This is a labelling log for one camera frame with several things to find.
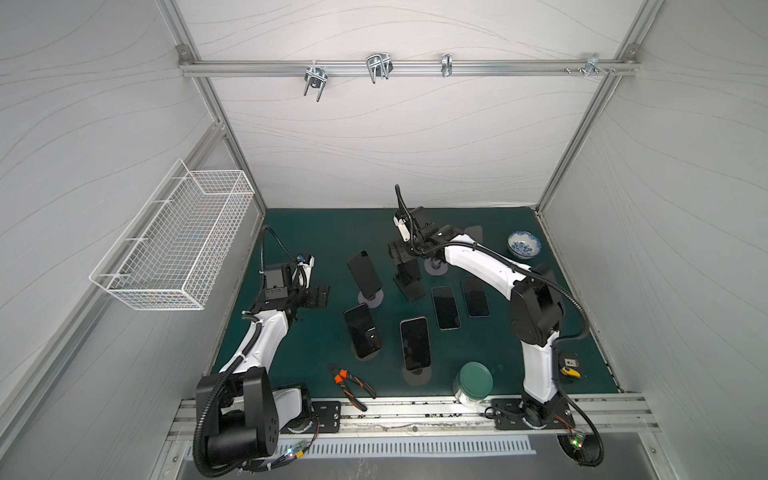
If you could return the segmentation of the brown round phone stand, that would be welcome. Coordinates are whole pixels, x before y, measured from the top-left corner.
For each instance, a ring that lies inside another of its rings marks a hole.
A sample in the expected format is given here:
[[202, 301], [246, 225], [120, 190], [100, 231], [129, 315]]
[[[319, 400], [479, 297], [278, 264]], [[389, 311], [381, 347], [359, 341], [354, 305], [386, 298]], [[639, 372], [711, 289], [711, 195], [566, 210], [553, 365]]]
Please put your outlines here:
[[480, 225], [470, 226], [464, 229], [464, 233], [471, 238], [474, 243], [483, 243], [483, 227]]

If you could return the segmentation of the blue edged smartphone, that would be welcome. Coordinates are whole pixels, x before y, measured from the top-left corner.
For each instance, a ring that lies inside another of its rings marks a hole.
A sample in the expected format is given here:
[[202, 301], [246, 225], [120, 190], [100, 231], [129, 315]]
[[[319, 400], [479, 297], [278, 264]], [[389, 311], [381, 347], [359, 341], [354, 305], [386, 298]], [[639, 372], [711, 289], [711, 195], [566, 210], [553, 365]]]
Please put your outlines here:
[[456, 330], [461, 326], [455, 294], [450, 286], [433, 287], [433, 307], [441, 330]]

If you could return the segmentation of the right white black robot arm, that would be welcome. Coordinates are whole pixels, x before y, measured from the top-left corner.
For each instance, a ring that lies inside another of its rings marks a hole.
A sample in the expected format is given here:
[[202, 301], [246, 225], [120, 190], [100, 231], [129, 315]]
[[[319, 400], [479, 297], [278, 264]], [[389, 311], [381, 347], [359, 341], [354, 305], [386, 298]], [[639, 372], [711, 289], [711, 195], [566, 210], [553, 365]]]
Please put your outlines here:
[[569, 404], [556, 371], [559, 347], [589, 335], [585, 309], [549, 269], [506, 258], [453, 225], [439, 227], [422, 207], [399, 201], [393, 223], [400, 238], [388, 248], [396, 265], [418, 258], [439, 260], [468, 272], [508, 301], [525, 369], [518, 414], [534, 429], [547, 426], [557, 409]]

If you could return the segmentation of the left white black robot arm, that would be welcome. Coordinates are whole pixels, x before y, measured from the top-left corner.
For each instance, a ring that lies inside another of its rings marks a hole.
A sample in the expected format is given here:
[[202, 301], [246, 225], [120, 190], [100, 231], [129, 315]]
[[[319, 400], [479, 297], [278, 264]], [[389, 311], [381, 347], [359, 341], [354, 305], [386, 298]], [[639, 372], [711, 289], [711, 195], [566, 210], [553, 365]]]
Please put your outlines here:
[[198, 382], [192, 455], [203, 476], [220, 477], [271, 457], [280, 430], [308, 417], [306, 389], [274, 390], [269, 370], [298, 310], [327, 304], [327, 289], [310, 285], [314, 265], [313, 256], [302, 254], [263, 269], [261, 290], [242, 313], [249, 327], [238, 349]]

